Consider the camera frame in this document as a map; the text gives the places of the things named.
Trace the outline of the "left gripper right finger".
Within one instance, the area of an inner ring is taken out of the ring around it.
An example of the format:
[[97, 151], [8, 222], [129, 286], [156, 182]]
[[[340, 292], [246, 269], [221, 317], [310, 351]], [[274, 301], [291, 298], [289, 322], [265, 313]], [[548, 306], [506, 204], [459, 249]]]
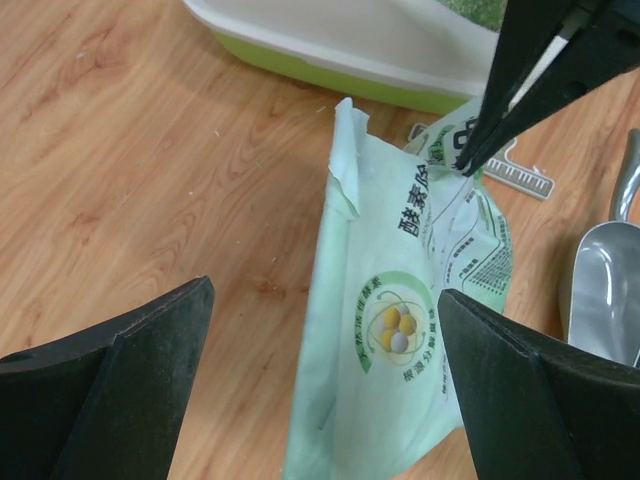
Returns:
[[636, 479], [639, 371], [455, 290], [438, 314], [480, 479]]

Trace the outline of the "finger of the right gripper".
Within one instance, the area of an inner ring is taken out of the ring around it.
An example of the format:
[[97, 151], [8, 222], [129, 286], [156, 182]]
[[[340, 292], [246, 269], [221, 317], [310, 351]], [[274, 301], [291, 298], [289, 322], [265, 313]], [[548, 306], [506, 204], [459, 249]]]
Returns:
[[456, 159], [457, 168], [479, 168], [527, 129], [524, 108], [510, 102], [561, 33], [578, 1], [512, 0], [506, 5], [477, 121]]
[[[638, 2], [578, 2], [510, 102], [524, 108], [527, 129], [639, 66]], [[471, 176], [481, 167], [458, 170]]]

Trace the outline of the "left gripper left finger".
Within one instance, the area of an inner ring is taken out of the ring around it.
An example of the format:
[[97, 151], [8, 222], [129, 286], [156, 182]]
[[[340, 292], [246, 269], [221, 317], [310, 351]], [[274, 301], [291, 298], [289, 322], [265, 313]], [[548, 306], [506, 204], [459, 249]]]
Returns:
[[165, 479], [214, 305], [199, 277], [1, 360], [4, 479]]

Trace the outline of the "metal litter scoop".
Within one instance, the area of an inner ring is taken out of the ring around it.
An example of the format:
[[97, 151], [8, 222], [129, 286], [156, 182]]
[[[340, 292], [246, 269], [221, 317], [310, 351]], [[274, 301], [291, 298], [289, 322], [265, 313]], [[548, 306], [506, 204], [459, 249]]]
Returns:
[[609, 218], [577, 243], [559, 286], [564, 341], [619, 364], [639, 366], [639, 130], [627, 135]]

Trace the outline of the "white plastic bag clip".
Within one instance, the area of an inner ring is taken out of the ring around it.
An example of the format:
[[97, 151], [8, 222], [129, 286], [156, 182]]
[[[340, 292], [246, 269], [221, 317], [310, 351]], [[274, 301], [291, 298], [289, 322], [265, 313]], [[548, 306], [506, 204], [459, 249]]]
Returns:
[[[454, 136], [460, 137], [457, 143], [454, 142], [454, 147], [459, 146], [463, 147], [464, 143], [467, 140], [468, 134], [471, 129], [475, 126], [476, 119], [472, 118], [470, 120], [465, 121], [462, 125], [462, 133], [456, 133]], [[417, 152], [422, 147], [416, 147], [413, 145], [416, 138], [422, 138], [424, 136], [424, 140], [426, 143], [427, 135], [423, 135], [423, 131], [429, 129], [429, 125], [421, 122], [415, 123], [408, 134], [408, 144], [405, 147], [407, 151], [413, 149]], [[428, 159], [431, 163], [446, 165], [446, 161], [444, 159], [444, 144], [443, 137], [448, 134], [449, 131], [454, 129], [453, 125], [445, 125], [440, 133], [436, 136], [435, 141], [429, 146], [427, 149]], [[531, 170], [530, 168], [526, 168], [521, 166], [515, 162], [513, 162], [509, 158], [509, 154], [511, 150], [516, 146], [517, 138], [510, 140], [505, 146], [503, 146], [493, 157], [491, 157], [482, 167], [481, 170], [476, 172], [476, 177], [482, 176], [485, 174], [486, 176], [497, 180], [509, 187], [518, 190], [528, 196], [534, 197], [538, 200], [544, 201], [548, 200], [553, 192], [555, 183], [549, 177], [538, 172], [535, 168]]]

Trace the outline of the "green cat litter bag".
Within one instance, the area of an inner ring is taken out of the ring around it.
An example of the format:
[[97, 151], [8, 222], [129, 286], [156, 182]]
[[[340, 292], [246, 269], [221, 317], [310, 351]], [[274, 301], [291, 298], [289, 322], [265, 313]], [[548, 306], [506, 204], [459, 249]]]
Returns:
[[388, 479], [461, 426], [439, 296], [502, 311], [513, 272], [505, 216], [454, 166], [479, 106], [398, 148], [337, 105], [285, 478]]

